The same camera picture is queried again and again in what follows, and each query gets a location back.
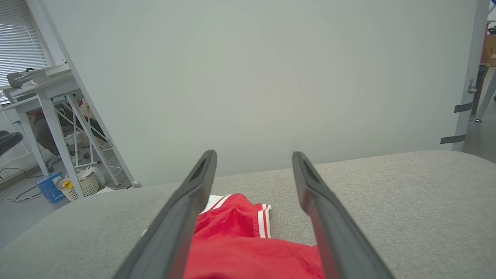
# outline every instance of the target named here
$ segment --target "window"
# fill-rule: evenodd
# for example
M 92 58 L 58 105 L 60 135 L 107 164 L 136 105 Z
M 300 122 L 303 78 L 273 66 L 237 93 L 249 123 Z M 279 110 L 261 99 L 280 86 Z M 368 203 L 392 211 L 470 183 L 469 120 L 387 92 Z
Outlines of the window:
M 48 67 L 23 0 L 0 0 L 0 87 L 7 74 Z M 0 104 L 9 103 L 0 91 Z

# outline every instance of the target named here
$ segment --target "yellow object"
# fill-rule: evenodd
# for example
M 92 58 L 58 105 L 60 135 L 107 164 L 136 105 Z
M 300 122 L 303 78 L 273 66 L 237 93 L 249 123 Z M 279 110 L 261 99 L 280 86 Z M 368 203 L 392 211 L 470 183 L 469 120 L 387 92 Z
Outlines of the yellow object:
M 64 181 L 63 186 L 66 187 L 67 189 L 71 189 L 72 188 L 72 181 L 70 181 L 70 180 Z

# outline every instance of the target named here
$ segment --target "dark clothing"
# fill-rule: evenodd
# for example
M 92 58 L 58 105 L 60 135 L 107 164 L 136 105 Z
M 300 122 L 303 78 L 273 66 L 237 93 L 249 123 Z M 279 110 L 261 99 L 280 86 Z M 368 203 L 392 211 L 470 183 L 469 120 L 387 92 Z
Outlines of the dark clothing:
M 65 113 L 67 114 L 66 116 L 67 118 L 71 120 L 73 119 L 73 114 L 71 111 L 65 111 Z M 59 115 L 59 121 L 62 127 L 62 133 L 64 133 L 64 135 L 70 134 L 74 131 L 74 126 L 60 115 Z M 76 118 L 76 125 L 81 129 L 83 128 L 77 118 Z M 102 135 L 105 135 L 102 131 L 102 128 L 100 127 L 100 125 L 96 120 L 90 118 L 90 125 L 93 126 L 93 128 L 99 131 Z M 104 141 L 107 141 L 105 138 L 101 137 L 95 131 L 92 130 L 92 132 L 93 135 L 95 135 L 96 137 Z M 34 136 L 36 137 L 36 141 L 41 146 L 48 149 L 48 151 L 50 151 L 53 155 L 55 156 L 59 155 L 59 150 L 57 149 L 57 145 L 55 145 L 54 138 L 52 136 L 52 133 L 50 132 L 50 128 L 48 127 L 48 123 L 45 117 L 40 117 L 35 120 L 35 123 L 33 125 L 33 133 Z

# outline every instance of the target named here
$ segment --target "woven basket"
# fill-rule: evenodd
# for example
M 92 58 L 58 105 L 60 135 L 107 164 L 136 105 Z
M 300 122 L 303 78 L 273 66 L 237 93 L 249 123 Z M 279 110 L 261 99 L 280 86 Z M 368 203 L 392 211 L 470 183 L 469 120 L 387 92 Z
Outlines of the woven basket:
M 74 187 L 67 189 L 63 186 L 64 181 L 69 179 L 63 178 L 57 183 L 57 188 L 70 200 L 75 201 L 78 199 L 76 191 Z M 92 173 L 90 176 L 86 177 L 84 181 L 79 181 L 81 185 L 81 189 L 83 190 L 83 194 L 85 197 L 95 194 L 100 190 L 100 185 L 98 185 L 98 178 L 95 173 Z

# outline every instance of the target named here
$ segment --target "white desk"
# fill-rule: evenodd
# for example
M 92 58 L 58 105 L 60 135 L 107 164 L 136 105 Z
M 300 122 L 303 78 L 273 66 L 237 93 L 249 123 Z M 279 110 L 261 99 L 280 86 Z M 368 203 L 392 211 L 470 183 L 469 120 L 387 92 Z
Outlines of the white desk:
M 17 114 L 19 115 L 21 125 L 24 129 L 24 136 L 31 146 L 31 149 L 33 150 L 36 161 L 40 165 L 43 175 L 47 176 L 49 173 L 41 152 L 38 148 L 38 143 L 36 142 L 36 138 L 29 123 L 29 119 L 26 115 L 26 112 L 40 107 L 45 114 L 48 127 L 50 128 L 50 132 L 52 133 L 57 149 L 59 150 L 65 169 L 74 185 L 74 189 L 80 198 L 84 197 L 81 185 L 79 184 L 79 180 L 76 175 L 75 168 L 70 159 L 69 151 L 67 150 L 67 145 L 65 144 L 59 117 L 55 109 L 56 102 L 67 101 L 71 106 L 73 113 L 81 123 L 81 126 L 88 136 L 91 144 L 95 147 L 100 160 L 104 164 L 105 168 L 109 171 L 112 180 L 115 182 L 116 185 L 118 185 L 119 182 L 117 178 L 112 172 L 108 161 L 103 155 L 103 151 L 100 149 L 93 136 L 93 133 L 91 132 L 90 124 L 85 120 L 81 110 L 79 109 L 79 106 L 77 105 L 76 100 L 83 98 L 83 95 L 81 90 L 79 90 L 79 86 L 77 85 L 77 82 L 74 79 L 72 73 L 63 73 L 61 75 L 57 75 L 55 77 L 37 83 L 36 85 L 17 90 L 15 92 L 12 92 L 12 96 L 30 93 L 37 93 L 37 96 L 33 96 L 28 99 L 3 107 L 0 109 L 0 111 L 9 109 L 16 110 Z

